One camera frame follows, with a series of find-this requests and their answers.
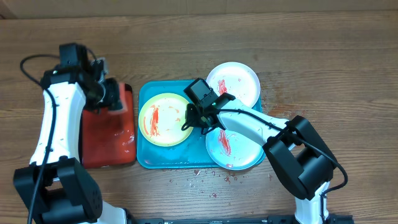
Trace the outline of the red sponge with dark back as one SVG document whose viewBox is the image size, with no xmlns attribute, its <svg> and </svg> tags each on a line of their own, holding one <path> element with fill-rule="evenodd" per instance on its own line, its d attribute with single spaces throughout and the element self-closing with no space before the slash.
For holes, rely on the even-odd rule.
<svg viewBox="0 0 398 224">
<path fill-rule="evenodd" d="M 127 112 L 126 103 L 126 86 L 124 83 L 119 83 L 116 80 L 111 82 L 110 87 L 113 89 L 110 91 L 112 94 L 111 104 L 108 107 L 109 114 L 123 114 Z"/>
</svg>

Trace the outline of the yellow-green plate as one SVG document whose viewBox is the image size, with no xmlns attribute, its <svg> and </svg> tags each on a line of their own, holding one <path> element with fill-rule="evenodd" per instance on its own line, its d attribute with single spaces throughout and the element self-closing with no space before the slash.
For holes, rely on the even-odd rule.
<svg viewBox="0 0 398 224">
<path fill-rule="evenodd" d="M 139 129 L 156 146 L 178 145 L 192 132 L 182 130 L 188 100 L 175 93 L 161 93 L 146 101 L 139 112 Z"/>
</svg>

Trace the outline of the light blue plate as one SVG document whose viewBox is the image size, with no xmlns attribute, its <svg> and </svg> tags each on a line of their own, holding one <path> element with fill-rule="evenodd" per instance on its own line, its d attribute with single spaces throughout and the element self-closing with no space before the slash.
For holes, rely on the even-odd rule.
<svg viewBox="0 0 398 224">
<path fill-rule="evenodd" d="M 262 147 L 234 131 L 216 128 L 206 134 L 206 149 L 213 161 L 228 170 L 245 170 L 262 162 Z"/>
</svg>

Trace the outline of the white plate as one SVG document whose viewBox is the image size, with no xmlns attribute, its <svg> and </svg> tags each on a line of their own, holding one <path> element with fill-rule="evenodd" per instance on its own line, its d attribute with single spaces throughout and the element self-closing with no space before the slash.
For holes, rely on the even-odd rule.
<svg viewBox="0 0 398 224">
<path fill-rule="evenodd" d="M 239 62 L 225 62 L 216 66 L 206 78 L 218 96 L 229 93 L 246 106 L 262 111 L 259 78 L 250 67 Z"/>
</svg>

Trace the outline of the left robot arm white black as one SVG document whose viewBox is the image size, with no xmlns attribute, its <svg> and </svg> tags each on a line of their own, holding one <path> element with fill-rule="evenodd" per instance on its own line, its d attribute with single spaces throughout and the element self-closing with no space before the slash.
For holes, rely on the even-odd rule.
<svg viewBox="0 0 398 224">
<path fill-rule="evenodd" d="M 29 165 L 14 186 L 29 223 L 132 223 L 105 202 L 88 169 L 136 157 L 132 90 L 107 78 L 103 58 L 63 59 L 44 73 L 44 116 Z"/>
</svg>

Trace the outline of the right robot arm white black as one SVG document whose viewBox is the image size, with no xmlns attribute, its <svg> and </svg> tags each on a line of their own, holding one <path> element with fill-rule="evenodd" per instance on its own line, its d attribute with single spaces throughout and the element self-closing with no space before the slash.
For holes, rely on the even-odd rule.
<svg viewBox="0 0 398 224">
<path fill-rule="evenodd" d="M 299 223 L 327 223 L 325 197 L 337 167 L 334 155 L 308 120 L 274 118 L 243 104 L 234 96 L 188 94 L 187 122 L 203 134 L 220 128 L 260 145 L 281 184 L 295 197 Z"/>
</svg>

